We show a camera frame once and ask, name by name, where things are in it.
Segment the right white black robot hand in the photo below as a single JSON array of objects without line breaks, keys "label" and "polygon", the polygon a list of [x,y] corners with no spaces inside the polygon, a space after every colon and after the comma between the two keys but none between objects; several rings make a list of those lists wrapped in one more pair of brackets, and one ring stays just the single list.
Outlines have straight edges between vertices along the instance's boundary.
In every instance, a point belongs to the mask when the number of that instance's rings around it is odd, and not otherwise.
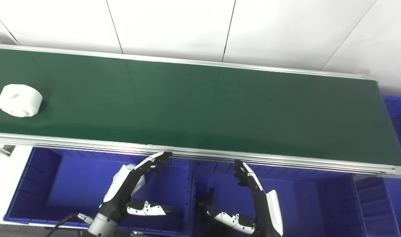
[{"label": "right white black robot hand", "polygon": [[214,207],[212,203],[215,190],[210,188],[207,196],[196,204],[202,221],[206,222],[207,218],[211,217],[224,226],[252,237],[282,237],[283,218],[276,190],[265,192],[255,172],[242,160],[235,160],[233,170],[238,185],[251,190],[256,217],[252,219]]}]

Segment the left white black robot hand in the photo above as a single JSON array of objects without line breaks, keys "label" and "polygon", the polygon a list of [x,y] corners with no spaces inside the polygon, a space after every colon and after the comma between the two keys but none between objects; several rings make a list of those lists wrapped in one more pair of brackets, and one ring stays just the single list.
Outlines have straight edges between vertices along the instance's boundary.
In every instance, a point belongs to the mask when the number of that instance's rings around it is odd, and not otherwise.
[{"label": "left white black robot hand", "polygon": [[132,170],[128,170],[127,166],[123,165],[110,185],[96,217],[106,222],[119,223],[128,214],[164,216],[173,213],[174,208],[172,206],[155,205],[146,200],[131,199],[132,193],[142,176],[148,171],[158,172],[156,166],[166,165],[172,155],[173,153],[169,151],[150,155]]}]

